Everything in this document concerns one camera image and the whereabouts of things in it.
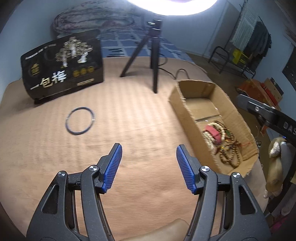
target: black rubber ring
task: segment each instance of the black rubber ring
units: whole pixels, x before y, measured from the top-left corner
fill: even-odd
[[[74,131],[71,131],[70,128],[69,128],[69,126],[68,126],[68,120],[69,120],[70,116],[71,116],[75,111],[77,111],[77,110],[87,110],[87,111],[89,111],[90,114],[91,114],[91,123],[90,123],[90,125],[89,125],[84,131],[74,132]],[[95,121],[94,113],[93,113],[93,111],[92,111],[90,108],[87,108],[87,107],[78,107],[78,108],[76,108],[76,109],[74,109],[74,110],[72,110],[72,111],[70,112],[70,114],[69,114],[69,115],[67,116],[67,118],[66,118],[66,122],[65,122],[65,124],[66,124],[66,129],[67,129],[67,131],[68,131],[69,133],[71,133],[72,135],[76,135],[76,136],[77,136],[77,135],[81,135],[81,134],[84,134],[85,132],[87,132],[87,131],[92,127],[94,121]]]

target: cardboard box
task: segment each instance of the cardboard box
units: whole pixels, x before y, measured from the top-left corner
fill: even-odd
[[[279,86],[275,83],[274,80],[271,81],[267,78],[264,83],[261,84],[261,86],[275,105],[277,105],[283,99],[283,96],[281,94],[283,92],[281,91],[280,93],[280,91],[278,90]]]
[[[239,172],[245,177],[258,160],[259,150],[251,131],[229,97],[214,83],[200,80],[177,82],[169,98],[191,143],[195,156],[202,165],[217,173],[230,175]],[[238,168],[223,164],[219,155],[213,156],[203,137],[206,125],[223,122],[242,144],[239,148],[243,161]]]
[[[269,106],[275,107],[281,111],[277,104],[274,104],[266,91],[262,88],[261,82],[255,79],[246,80],[239,87],[236,88],[238,93],[249,96],[252,99],[260,101]]]

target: gold circle emblem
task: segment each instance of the gold circle emblem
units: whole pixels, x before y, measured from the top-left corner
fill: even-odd
[[[74,70],[73,76],[74,77],[78,77],[79,75],[80,75],[79,71],[78,70]]]
[[[81,73],[81,74],[86,74],[86,68],[82,68],[82,69],[80,70],[80,73]]]
[[[87,68],[87,71],[88,71],[89,73],[94,72],[94,67],[93,67],[93,66],[88,67],[88,68]]]

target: stuffed animal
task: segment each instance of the stuffed animal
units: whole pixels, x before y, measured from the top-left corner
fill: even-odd
[[[286,142],[284,138],[277,137],[272,140],[268,147],[270,162],[264,198],[269,198],[272,195],[278,196],[282,191],[284,178],[281,164],[281,145],[283,142]]]

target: beige bed sheet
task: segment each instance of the beige bed sheet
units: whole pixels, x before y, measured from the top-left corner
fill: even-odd
[[[30,219],[53,177],[60,170],[81,172],[109,153],[113,144],[123,146],[123,157],[112,188],[101,195],[116,240],[143,234],[182,218],[190,223],[197,197],[187,190],[176,147],[192,149],[168,102],[175,84],[160,70],[159,93],[152,92],[149,58],[138,57],[125,78],[119,78],[127,58],[104,59],[105,82],[40,106],[34,106],[22,81],[8,85],[0,105],[0,201],[26,233]],[[184,68],[195,80],[210,81],[197,66],[169,59],[163,66],[175,73]],[[92,128],[73,136],[65,119],[76,107],[91,108]],[[73,130],[82,130],[90,116],[85,111],[71,118]],[[262,209],[265,179],[257,162],[247,177]],[[81,207],[77,207],[82,234]],[[216,213],[221,213],[218,203]],[[218,232],[219,218],[213,233]]]

